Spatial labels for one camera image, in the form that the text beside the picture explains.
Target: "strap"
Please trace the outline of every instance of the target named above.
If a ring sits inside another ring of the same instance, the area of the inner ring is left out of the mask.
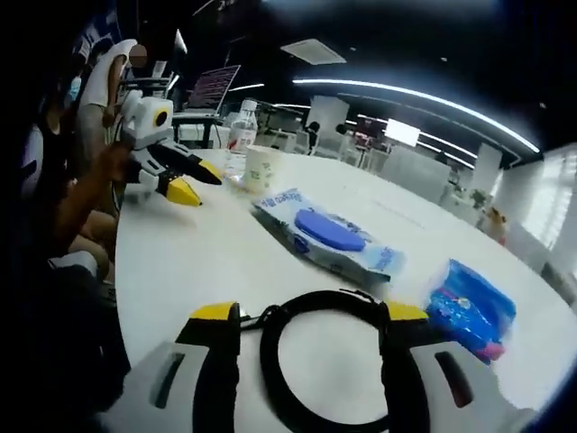
[[[279,419],[292,431],[331,433],[377,433],[389,428],[389,415],[366,424],[342,424],[325,419],[307,408],[290,390],[279,364],[279,341],[282,330],[298,314],[331,309],[351,314],[385,333],[390,322],[384,303],[376,303],[362,292],[323,290],[294,298],[281,307],[273,306],[243,330],[263,327],[261,338],[261,369],[265,387]]]

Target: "paper cup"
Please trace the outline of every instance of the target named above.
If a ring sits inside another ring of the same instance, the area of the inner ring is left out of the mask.
[[[269,190],[279,169],[281,151],[250,145],[246,148],[243,184],[250,192],[261,194]]]

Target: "plastic bottle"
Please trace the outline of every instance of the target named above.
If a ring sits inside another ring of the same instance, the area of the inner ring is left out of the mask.
[[[244,99],[241,111],[231,124],[231,132],[226,149],[232,153],[246,153],[247,146],[254,144],[258,125],[256,123],[257,103],[252,99]]]

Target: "ceiling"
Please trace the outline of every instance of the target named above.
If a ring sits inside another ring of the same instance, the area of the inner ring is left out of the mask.
[[[179,65],[183,87],[228,60],[243,65],[235,87],[265,85],[231,98],[306,106],[313,95],[338,96],[351,106],[349,119],[393,117],[473,153],[481,143],[501,147],[505,166],[538,154],[453,106],[387,88],[296,86],[292,79],[357,80],[439,97],[487,116],[543,151],[577,141],[577,37],[570,37],[569,15],[545,1],[238,0],[224,13],[214,2],[191,17],[204,1],[192,3],[176,18],[188,46]],[[312,66],[280,49],[311,38],[346,63]]]

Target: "white round table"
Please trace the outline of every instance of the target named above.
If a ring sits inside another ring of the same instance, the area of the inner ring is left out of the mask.
[[[199,155],[221,167],[225,161],[224,151]],[[123,205],[116,297],[133,365],[160,342],[174,341],[189,314],[208,303],[237,300],[256,316],[311,290],[352,287],[281,246],[251,215],[242,194],[190,183],[202,207],[173,205],[158,194]],[[274,189],[294,187],[406,253],[405,270],[375,296],[424,307],[429,279],[449,258],[509,296],[517,317],[506,353],[491,368],[513,404],[546,405],[577,356],[577,317],[539,276],[440,207],[339,161],[283,154]],[[264,398],[259,341],[259,332],[243,335],[236,431],[288,431]],[[368,325],[337,313],[303,315],[283,333],[279,358],[293,392],[316,413],[348,423],[386,413],[377,333]]]

